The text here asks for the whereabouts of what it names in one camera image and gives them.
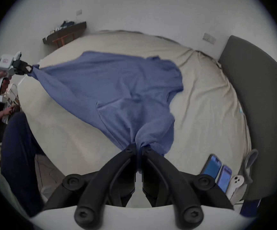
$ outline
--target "electrical outlet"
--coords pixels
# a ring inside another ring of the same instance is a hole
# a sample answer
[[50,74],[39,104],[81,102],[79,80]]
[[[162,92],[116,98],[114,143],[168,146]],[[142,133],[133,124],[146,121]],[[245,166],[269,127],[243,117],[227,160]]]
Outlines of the electrical outlet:
[[216,38],[211,36],[210,34],[205,33],[203,35],[202,40],[205,40],[205,41],[209,42],[210,44],[215,44]]
[[77,14],[77,16],[80,15],[80,14],[82,14],[82,10],[76,11],[76,14]]

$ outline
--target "blue cloth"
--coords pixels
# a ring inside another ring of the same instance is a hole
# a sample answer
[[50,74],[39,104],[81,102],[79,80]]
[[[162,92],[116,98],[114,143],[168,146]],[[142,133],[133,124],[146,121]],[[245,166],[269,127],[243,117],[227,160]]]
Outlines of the blue cloth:
[[121,150],[136,143],[139,150],[150,144],[159,154],[169,151],[175,121],[169,103],[183,90],[173,62],[88,51],[56,66],[34,67],[29,76]]

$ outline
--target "phone screen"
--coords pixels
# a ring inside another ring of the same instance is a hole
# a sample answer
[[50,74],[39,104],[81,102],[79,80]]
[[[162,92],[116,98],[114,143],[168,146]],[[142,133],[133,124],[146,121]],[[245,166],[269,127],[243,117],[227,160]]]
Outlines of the phone screen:
[[227,188],[229,186],[230,178],[232,175],[232,170],[224,165],[221,169],[220,176],[217,181],[217,185],[221,188],[221,190],[226,193]]
[[221,161],[215,155],[212,155],[208,165],[206,166],[202,174],[208,174],[215,179],[220,170],[220,167],[221,167]]

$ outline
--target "dark wooden shelf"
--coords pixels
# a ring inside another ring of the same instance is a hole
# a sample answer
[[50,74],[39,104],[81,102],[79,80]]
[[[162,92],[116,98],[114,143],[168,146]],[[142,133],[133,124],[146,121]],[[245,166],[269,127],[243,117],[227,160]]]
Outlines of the dark wooden shelf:
[[43,38],[43,43],[48,45],[57,45],[59,47],[58,41],[61,40],[61,44],[64,45],[64,38],[67,36],[72,36],[72,40],[75,39],[74,33],[79,31],[84,31],[86,29],[86,21],[68,26],[67,28],[61,29],[55,33],[48,35],[47,39]]

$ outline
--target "bedding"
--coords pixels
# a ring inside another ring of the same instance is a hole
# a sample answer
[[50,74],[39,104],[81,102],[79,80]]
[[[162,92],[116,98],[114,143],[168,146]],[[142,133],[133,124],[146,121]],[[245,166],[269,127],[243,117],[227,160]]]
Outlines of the bedding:
[[[238,174],[251,150],[250,136],[236,92],[214,59],[155,36],[106,31],[57,49],[40,61],[40,69],[76,59],[84,51],[159,56],[174,62],[184,90],[169,106],[175,118],[174,141],[165,157],[178,170],[199,174],[214,153]],[[25,77],[18,94],[33,135],[64,175],[97,171],[120,152],[99,129],[55,102],[34,78]]]

